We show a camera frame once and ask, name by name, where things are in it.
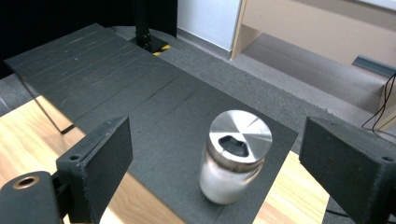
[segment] black metal stand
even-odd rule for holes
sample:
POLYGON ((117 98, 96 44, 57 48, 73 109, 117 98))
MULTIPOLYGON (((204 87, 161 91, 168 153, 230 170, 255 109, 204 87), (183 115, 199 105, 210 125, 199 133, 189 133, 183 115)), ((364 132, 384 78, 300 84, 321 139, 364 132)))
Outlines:
POLYGON ((146 0, 132 0, 134 11, 134 24, 136 37, 131 40, 142 49, 155 53, 168 45, 165 41, 149 33, 149 20, 147 15, 146 0))

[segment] black foam mat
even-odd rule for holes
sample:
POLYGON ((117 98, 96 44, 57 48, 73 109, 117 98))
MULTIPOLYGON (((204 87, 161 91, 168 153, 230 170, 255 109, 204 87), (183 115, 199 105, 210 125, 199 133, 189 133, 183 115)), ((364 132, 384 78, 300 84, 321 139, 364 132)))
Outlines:
POLYGON ((189 223, 249 223, 257 215, 297 133, 261 112, 92 25, 7 60, 84 132, 129 115, 134 161, 144 186, 189 223), (228 206, 199 189, 201 152, 211 121, 230 109, 250 111, 274 143, 244 197, 228 206))

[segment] silver jar lid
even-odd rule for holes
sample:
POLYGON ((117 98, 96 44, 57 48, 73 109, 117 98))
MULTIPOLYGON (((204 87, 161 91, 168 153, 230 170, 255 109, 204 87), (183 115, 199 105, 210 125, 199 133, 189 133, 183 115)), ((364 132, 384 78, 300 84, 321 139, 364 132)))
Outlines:
POLYGON ((268 126, 257 116, 229 110, 212 122, 207 151, 221 167, 233 172, 249 172, 259 167, 272 145, 268 126))

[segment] wooden table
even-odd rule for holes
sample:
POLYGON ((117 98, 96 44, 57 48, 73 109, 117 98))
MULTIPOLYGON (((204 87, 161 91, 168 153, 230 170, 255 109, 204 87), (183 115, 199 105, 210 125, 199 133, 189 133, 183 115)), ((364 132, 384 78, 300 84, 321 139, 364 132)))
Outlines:
MULTIPOLYGON (((36 98, 57 124, 71 122, 44 97, 36 98)), ((33 171, 56 171, 55 160, 85 134, 61 135, 36 101, 0 118, 0 186, 33 171)), ((321 223, 329 195, 290 152, 254 223, 321 223)), ((126 174, 101 223, 183 223, 136 179, 126 174)))

